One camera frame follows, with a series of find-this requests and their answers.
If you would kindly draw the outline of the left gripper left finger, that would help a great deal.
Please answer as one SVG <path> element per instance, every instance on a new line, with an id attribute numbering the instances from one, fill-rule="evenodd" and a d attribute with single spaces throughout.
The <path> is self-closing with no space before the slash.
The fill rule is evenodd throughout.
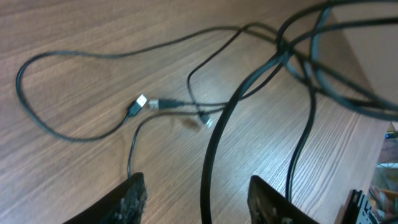
<path id="1" fill-rule="evenodd" d="M 140 224 L 146 200 L 144 174 L 136 172 L 66 224 Z"/>

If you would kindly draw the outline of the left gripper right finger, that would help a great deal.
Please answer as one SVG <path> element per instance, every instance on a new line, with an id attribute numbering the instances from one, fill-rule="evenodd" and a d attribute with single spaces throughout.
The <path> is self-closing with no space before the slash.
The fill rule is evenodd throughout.
<path id="1" fill-rule="evenodd" d="M 317 224 L 258 175 L 250 179 L 247 203 L 252 224 Z"/>

